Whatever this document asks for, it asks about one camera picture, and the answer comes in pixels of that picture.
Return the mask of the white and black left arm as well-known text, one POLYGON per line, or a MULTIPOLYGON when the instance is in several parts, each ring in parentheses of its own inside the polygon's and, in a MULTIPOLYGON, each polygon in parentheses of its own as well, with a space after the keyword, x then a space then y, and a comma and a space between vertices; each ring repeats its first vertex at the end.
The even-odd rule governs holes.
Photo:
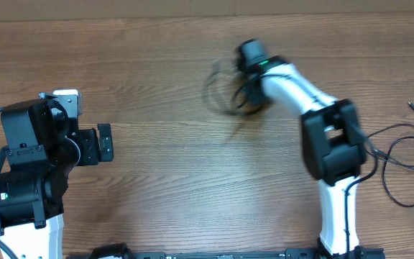
POLYGON ((0 110, 0 249, 4 258, 63 256, 63 195, 76 166, 114 159, 110 124, 79 129, 55 99, 0 110))

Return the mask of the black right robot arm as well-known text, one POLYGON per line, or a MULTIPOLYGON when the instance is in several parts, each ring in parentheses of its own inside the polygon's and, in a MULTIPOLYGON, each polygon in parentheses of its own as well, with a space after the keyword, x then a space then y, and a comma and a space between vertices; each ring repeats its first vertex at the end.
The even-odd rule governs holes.
POLYGON ((237 68, 268 99, 278 101, 300 121, 303 162, 318 182, 322 229, 319 255, 354 258, 357 184, 367 159, 357 109, 319 90, 294 64, 271 56, 258 39, 236 49, 237 68))

